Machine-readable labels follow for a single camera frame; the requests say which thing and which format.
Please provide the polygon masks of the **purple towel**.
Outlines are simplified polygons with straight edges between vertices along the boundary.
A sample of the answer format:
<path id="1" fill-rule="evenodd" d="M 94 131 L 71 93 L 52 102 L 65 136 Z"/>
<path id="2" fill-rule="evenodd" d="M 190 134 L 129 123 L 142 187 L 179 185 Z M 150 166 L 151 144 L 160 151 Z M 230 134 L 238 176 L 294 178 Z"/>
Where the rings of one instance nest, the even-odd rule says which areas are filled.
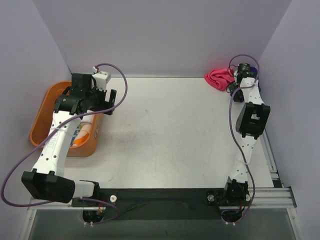
<path id="1" fill-rule="evenodd" d="M 250 66 L 248 63 L 240 63 L 237 66 L 237 71 L 235 75 L 236 87 L 240 87 L 242 79 L 247 77 L 255 79 L 257 74 L 258 74 L 258 70 L 255 67 Z M 233 97 L 233 100 L 238 103 L 244 102 L 244 94 L 242 90 L 239 90 L 235 94 L 235 96 Z"/>

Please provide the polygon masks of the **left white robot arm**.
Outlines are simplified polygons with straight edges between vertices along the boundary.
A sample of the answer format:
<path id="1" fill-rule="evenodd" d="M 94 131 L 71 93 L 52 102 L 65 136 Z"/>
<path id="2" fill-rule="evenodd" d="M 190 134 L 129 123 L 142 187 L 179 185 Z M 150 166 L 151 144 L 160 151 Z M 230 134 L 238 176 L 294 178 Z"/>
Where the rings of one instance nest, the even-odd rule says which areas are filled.
<path id="1" fill-rule="evenodd" d="M 50 134 L 37 162 L 31 171 L 22 174 L 21 181 L 37 200 L 68 203 L 83 198 L 90 206 L 101 201 L 98 183 L 88 180 L 71 180 L 64 177 L 65 162 L 73 134 L 84 119 L 83 114 L 109 110 L 115 105 L 116 90 L 111 90 L 106 101 L 108 72 L 94 74 L 73 73 L 71 85 L 54 103 Z"/>

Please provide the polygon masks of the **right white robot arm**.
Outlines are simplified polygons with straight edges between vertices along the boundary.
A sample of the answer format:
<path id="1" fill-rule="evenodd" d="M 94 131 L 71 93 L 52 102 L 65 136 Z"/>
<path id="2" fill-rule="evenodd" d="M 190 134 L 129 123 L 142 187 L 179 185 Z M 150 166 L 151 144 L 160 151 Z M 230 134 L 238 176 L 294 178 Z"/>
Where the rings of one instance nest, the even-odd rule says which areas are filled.
<path id="1" fill-rule="evenodd" d="M 221 198 L 228 205 L 238 206 L 250 200 L 248 166 L 255 145 L 265 130 L 271 108 L 261 98 L 257 70 L 248 63 L 241 63 L 234 74 L 235 82 L 230 85 L 229 91 L 234 102 L 244 103 L 244 105 L 234 128 L 239 134 L 239 141 L 235 133 L 231 132 L 239 152 L 235 157 Z"/>

